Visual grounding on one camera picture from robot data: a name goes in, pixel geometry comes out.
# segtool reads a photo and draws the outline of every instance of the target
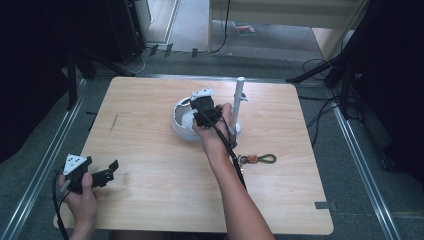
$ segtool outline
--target white cylindrical rod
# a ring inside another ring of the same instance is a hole
[[[234,104],[233,104],[233,120],[237,123],[238,112],[240,109],[240,102],[243,95],[243,85],[244,77],[237,78],[236,93],[234,94]]]

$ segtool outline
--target wooden desk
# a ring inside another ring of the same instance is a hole
[[[171,126],[177,101],[205,87],[215,103],[233,101],[236,82],[113,79],[81,155],[90,172],[118,159],[115,180],[101,188],[100,229],[226,232],[221,196],[200,143]],[[236,154],[273,153],[275,164],[244,165],[247,189],[273,233],[330,234],[329,210],[296,89],[246,82]],[[62,207],[65,226],[73,217]]]
[[[311,27],[324,59],[340,50],[346,33],[354,29],[368,0],[231,0],[229,21]],[[212,20],[224,20],[228,0],[209,1],[209,51]]]

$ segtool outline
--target human arm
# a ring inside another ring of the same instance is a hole
[[[65,183],[65,176],[61,175],[59,179],[61,186]],[[82,194],[71,192],[65,198],[74,219],[75,227],[70,240],[88,240],[92,239],[97,219],[97,200],[96,194],[92,190],[93,177],[90,173],[85,173],[82,178]]]
[[[222,117],[235,129],[231,104],[222,106]],[[216,123],[228,139],[223,121]],[[229,239],[275,239],[261,212],[241,184],[237,172],[229,160],[229,154],[213,128],[200,128],[193,124],[199,134],[203,150],[217,179]]]

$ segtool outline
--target table top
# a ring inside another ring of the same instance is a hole
[[[211,87],[216,104],[233,102],[236,79],[201,81],[117,77],[112,80],[81,153],[89,171],[115,159],[115,180],[98,189],[99,229],[226,232],[221,195],[200,143],[173,130],[176,103]],[[243,165],[248,192],[274,234],[333,231],[321,179],[294,86],[245,82],[236,154],[277,156]],[[61,209],[66,227],[73,217]]]

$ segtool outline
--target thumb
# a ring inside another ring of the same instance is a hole
[[[91,193],[91,188],[93,186],[93,176],[91,176],[89,172],[84,173],[84,176],[82,176],[81,185],[83,195]]]

